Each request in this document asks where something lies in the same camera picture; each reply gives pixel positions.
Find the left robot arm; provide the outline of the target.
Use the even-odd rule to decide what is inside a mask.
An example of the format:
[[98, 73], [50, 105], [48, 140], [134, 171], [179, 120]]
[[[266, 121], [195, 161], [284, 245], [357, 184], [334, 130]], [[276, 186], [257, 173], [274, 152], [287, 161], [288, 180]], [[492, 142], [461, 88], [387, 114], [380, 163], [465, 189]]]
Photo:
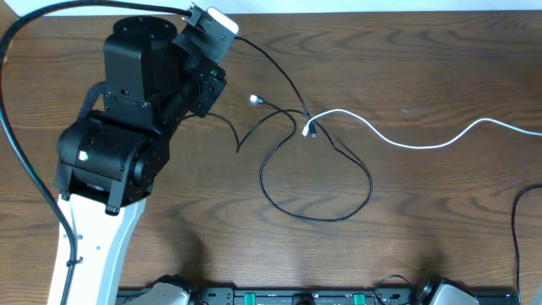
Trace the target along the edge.
[[55, 185], [68, 221], [58, 253], [77, 247], [70, 304], [112, 304], [124, 258], [171, 138], [190, 114], [207, 115], [223, 91], [220, 67], [238, 25], [209, 14], [183, 30], [166, 19], [117, 21], [104, 44], [106, 79], [58, 139]]

